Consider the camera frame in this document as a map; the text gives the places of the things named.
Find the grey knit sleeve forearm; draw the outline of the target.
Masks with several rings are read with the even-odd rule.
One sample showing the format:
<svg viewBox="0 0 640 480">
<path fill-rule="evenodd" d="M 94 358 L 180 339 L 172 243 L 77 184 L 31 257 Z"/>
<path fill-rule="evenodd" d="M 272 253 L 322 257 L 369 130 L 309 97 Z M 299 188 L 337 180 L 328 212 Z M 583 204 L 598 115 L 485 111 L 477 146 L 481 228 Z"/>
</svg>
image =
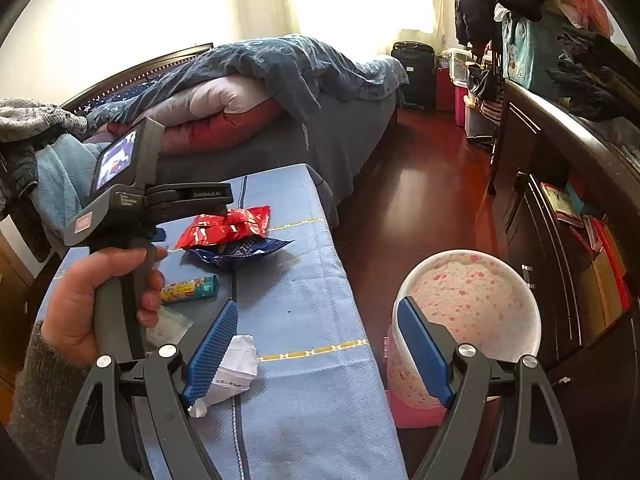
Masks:
<svg viewBox="0 0 640 480">
<path fill-rule="evenodd" d="M 17 375 L 8 433 L 41 479 L 52 479 L 70 413 L 88 375 L 66 361 L 36 323 Z"/>
</svg>

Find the person's left hand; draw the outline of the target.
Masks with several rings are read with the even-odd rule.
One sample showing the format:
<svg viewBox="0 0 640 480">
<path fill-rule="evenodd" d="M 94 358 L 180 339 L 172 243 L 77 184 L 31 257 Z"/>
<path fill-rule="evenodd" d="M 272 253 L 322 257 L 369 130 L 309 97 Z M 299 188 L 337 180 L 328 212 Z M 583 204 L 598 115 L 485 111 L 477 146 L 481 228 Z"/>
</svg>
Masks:
<svg viewBox="0 0 640 480">
<path fill-rule="evenodd" d="M 63 360 L 89 367 L 99 356 L 93 329 L 96 291 L 112 278 L 137 270 L 147 256 L 159 262 L 166 249 L 105 248 L 73 263 L 62 277 L 49 301 L 41 325 L 41 336 Z"/>
</svg>

